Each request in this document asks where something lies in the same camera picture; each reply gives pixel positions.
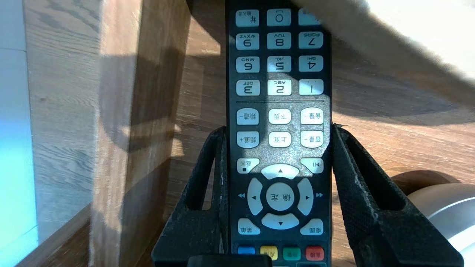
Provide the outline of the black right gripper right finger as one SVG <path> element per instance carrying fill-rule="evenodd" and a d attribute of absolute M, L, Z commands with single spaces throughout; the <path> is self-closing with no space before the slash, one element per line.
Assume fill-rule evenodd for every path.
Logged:
<path fill-rule="evenodd" d="M 332 170 L 358 267 L 462 267 L 462 255 L 360 142 L 331 127 Z"/>

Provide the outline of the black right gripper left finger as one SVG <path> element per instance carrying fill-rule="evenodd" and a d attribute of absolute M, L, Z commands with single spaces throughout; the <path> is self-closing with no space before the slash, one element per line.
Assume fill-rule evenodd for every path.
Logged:
<path fill-rule="evenodd" d="M 190 257 L 227 254 L 227 128 L 212 131 L 152 252 L 155 267 L 185 267 Z"/>

